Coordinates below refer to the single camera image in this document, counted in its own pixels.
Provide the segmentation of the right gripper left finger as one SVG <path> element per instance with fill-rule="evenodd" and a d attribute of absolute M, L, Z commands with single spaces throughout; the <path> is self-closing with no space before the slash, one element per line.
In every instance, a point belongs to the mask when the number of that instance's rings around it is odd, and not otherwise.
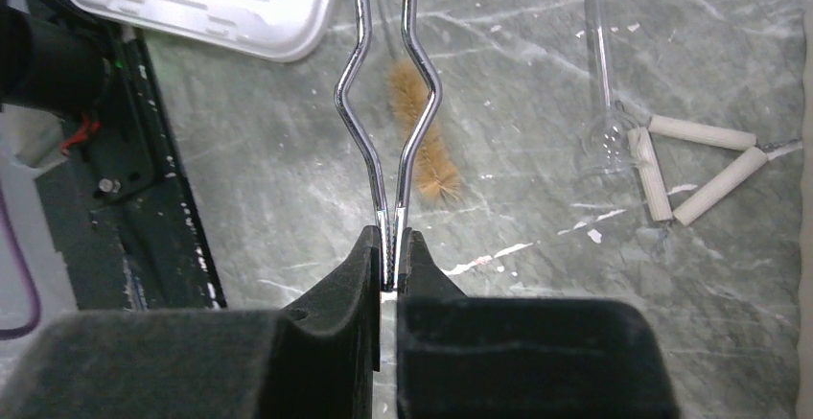
<path fill-rule="evenodd" d="M 49 324 L 1 393 L 5 418 L 368 418 L 380 233 L 281 309 L 85 311 Z"/>

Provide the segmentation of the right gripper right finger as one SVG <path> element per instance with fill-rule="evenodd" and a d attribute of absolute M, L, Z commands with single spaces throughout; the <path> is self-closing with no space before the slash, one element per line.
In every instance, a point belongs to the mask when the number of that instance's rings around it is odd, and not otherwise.
<path fill-rule="evenodd" d="M 676 418 L 655 334 L 606 298 L 473 297 L 409 229 L 396 317 L 402 418 Z"/>

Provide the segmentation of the beige plastic bin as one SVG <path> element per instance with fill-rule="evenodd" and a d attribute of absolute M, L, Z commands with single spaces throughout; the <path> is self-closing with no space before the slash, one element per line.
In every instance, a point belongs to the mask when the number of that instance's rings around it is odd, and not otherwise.
<path fill-rule="evenodd" d="M 812 419 L 812 5 L 802 18 L 805 37 L 805 61 L 802 72 L 803 117 L 801 124 L 801 278 L 798 298 L 800 334 L 797 352 L 800 384 L 796 417 Z"/>

